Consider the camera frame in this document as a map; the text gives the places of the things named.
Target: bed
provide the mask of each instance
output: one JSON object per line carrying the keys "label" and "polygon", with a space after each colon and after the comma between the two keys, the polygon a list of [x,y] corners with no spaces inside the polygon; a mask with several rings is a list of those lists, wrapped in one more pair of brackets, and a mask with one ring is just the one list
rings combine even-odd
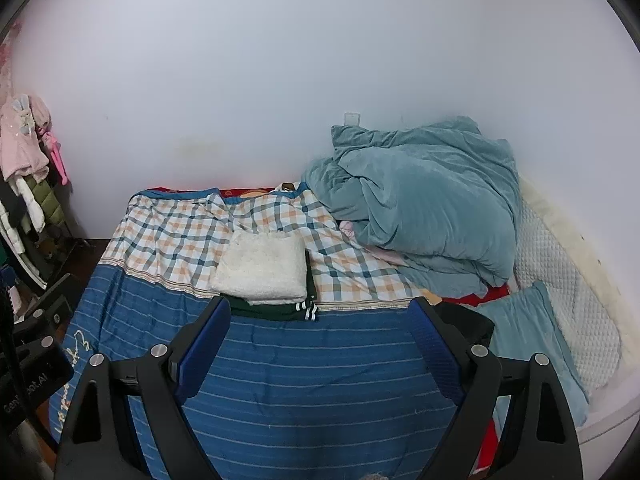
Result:
{"label": "bed", "polygon": [[[76,372],[51,399],[54,434],[62,431],[94,352],[113,360],[139,356],[197,317],[213,295],[209,280],[234,228],[295,230],[312,263],[317,320],[234,317],[200,393],[185,405],[194,432],[223,478],[417,477],[454,413],[404,320],[408,301],[426,292],[347,240],[304,183],[293,188],[155,189],[130,200],[66,332],[63,347]],[[530,199],[522,237],[529,245],[518,249],[516,277],[520,286],[544,279],[552,296],[566,287],[554,275],[539,276],[546,269],[537,262],[547,250],[539,238],[548,237],[548,217],[532,193],[523,193]],[[492,288],[484,300],[505,294],[505,287]],[[553,307],[562,328],[571,324],[570,313],[562,314],[571,299],[558,297]],[[618,334],[624,316],[603,316],[609,311],[599,306],[591,305],[596,321],[583,325]],[[584,330],[577,331],[584,338]],[[634,354],[628,336],[618,336],[612,348],[591,349],[588,358],[597,357],[599,366],[593,370],[580,341],[567,332],[580,376],[593,392],[606,385],[621,355]],[[167,478],[144,410],[139,401],[130,402],[149,469],[155,478]],[[495,444],[489,428],[479,468],[490,463]]]}

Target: wooden floor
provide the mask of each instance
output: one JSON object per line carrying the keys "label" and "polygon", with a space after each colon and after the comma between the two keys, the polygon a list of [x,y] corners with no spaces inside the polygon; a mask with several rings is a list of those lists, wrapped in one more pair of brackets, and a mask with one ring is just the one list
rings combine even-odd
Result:
{"label": "wooden floor", "polygon": [[[109,240],[89,240],[88,247],[84,244],[76,244],[60,275],[63,276],[66,273],[74,275],[78,280],[80,280],[82,288],[84,289],[89,283],[89,279],[94,272],[95,266],[98,264],[98,261],[100,260],[100,257],[108,243]],[[62,342],[62,339],[65,336],[65,331],[66,326],[58,329],[56,339],[58,339],[59,342]],[[38,407],[38,417],[45,427],[49,428],[49,401],[43,402]],[[44,444],[42,440],[40,441],[40,449],[42,450],[42,454],[47,464],[49,464],[50,468],[53,469],[56,464],[56,455],[46,444]]]}

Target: white fluffy garment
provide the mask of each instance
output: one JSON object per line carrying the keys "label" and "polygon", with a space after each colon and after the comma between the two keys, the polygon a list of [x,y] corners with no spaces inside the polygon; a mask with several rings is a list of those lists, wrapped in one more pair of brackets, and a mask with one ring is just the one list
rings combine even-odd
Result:
{"label": "white fluffy garment", "polygon": [[299,235],[236,230],[210,280],[212,290],[251,303],[306,299],[305,243]]}

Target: plaid fabric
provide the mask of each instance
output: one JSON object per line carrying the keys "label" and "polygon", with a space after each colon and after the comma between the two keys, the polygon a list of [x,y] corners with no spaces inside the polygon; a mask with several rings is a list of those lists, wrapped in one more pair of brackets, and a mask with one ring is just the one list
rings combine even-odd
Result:
{"label": "plaid fabric", "polygon": [[406,306],[421,291],[390,264],[352,245],[314,194],[223,198],[220,190],[135,195],[101,263],[199,298],[217,294],[209,280],[234,229],[296,231],[305,240],[321,308]]}

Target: white wall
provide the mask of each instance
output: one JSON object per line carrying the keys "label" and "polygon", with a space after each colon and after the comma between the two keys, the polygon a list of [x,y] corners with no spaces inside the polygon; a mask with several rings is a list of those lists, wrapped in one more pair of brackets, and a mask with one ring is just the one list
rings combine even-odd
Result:
{"label": "white wall", "polygon": [[640,54],[605,0],[32,0],[24,17],[16,86],[52,110],[90,237],[145,187],[296,179],[345,111],[462,113],[640,295]]}

